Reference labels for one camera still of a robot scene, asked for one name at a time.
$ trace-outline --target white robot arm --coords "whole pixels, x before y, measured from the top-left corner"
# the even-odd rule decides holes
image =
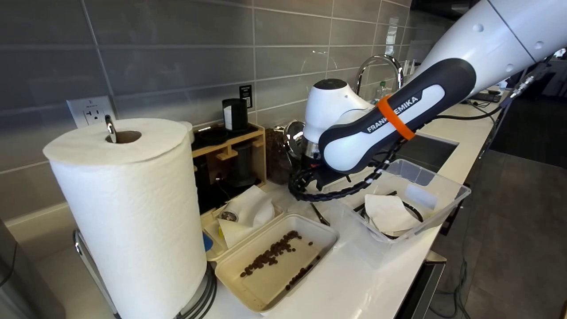
[[[565,0],[480,0],[430,49],[409,83],[375,104],[345,81],[313,85],[305,115],[310,152],[349,173],[445,108],[567,44]]]

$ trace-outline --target paper towel holder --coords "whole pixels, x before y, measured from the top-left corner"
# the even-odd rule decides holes
[[[115,303],[110,297],[110,292],[103,281],[103,276],[90,255],[90,250],[81,235],[81,232],[76,228],[72,230],[72,246],[74,251],[80,255],[83,260],[83,266],[87,267],[88,274],[92,276],[94,283],[97,285],[99,292],[103,294],[111,315],[115,319],[122,319]],[[216,276],[211,266],[207,266],[204,278],[200,280],[200,285],[196,287],[196,292],[193,297],[184,305],[179,313],[173,319],[188,319],[188,317],[204,317],[209,310],[211,305],[216,299]]]
[[[108,136],[104,140],[110,143],[131,143],[142,136],[140,131],[117,131],[110,115],[104,115],[104,122],[106,122],[106,129],[108,129]]]

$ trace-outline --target white countertop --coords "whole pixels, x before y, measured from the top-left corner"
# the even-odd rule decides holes
[[[445,113],[450,115],[480,115],[471,106],[457,104]],[[491,118],[482,120],[446,120],[439,118],[420,129],[420,134],[457,143],[457,149],[437,172],[443,177],[462,182],[471,170],[487,134],[492,129]],[[305,204],[292,204],[283,186],[267,184],[267,191],[278,204],[285,204],[290,211],[308,211]],[[352,223],[345,212],[351,204],[359,200],[347,198],[340,202],[319,204],[320,212],[340,232],[340,241],[320,260],[320,264],[305,276],[290,294],[266,313],[253,313],[235,299],[225,287],[219,285],[216,301],[207,313],[214,317],[393,317],[400,306],[416,271],[420,269],[437,228],[429,228],[416,237],[397,244],[377,244],[361,232],[358,223]],[[111,319],[104,299],[97,292],[81,260],[74,255],[71,244],[72,219],[65,205],[42,211],[37,216],[9,221],[9,228],[25,250],[32,251],[39,271],[44,274],[49,287],[67,308],[67,317],[72,319]],[[37,235],[30,235],[32,228],[44,228],[46,219],[55,227],[60,239],[67,235],[64,250],[49,250],[44,253]]]

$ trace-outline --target sink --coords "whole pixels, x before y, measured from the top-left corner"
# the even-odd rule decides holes
[[[457,143],[416,134],[411,141],[402,145],[402,149],[397,152],[397,157],[404,157],[430,172],[437,172],[455,147]]]

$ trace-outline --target tray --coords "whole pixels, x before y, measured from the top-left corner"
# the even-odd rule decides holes
[[[248,308],[264,312],[292,290],[336,239],[338,232],[326,225],[282,214],[221,255],[214,273]]]
[[[460,182],[450,180],[439,173],[434,173],[420,165],[406,159],[395,159],[386,172],[368,188],[368,193],[397,193],[400,200],[418,211],[423,221],[418,221],[411,228],[400,228],[395,237],[383,234],[367,218],[359,214],[349,214],[361,225],[365,225],[372,237],[386,243],[404,241],[420,234],[425,228],[437,227],[453,211],[453,207],[462,202],[471,189]]]

